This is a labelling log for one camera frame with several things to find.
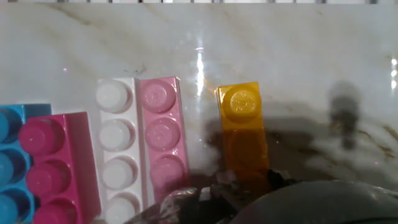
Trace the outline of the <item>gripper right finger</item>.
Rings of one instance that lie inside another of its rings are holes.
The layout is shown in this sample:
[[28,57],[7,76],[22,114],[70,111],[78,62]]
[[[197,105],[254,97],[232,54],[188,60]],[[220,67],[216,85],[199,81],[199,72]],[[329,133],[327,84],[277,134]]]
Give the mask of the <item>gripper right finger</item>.
[[272,169],[267,171],[267,180],[272,189],[280,189],[294,184],[294,179],[284,179],[280,173]]

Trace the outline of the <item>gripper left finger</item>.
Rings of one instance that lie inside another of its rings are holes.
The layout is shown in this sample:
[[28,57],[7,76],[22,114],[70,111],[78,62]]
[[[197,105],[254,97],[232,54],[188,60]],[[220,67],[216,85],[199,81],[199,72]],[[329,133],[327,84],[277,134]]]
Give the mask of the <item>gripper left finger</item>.
[[175,190],[159,203],[126,220],[124,224],[217,224],[228,223],[237,214],[239,185],[213,184],[197,189]]

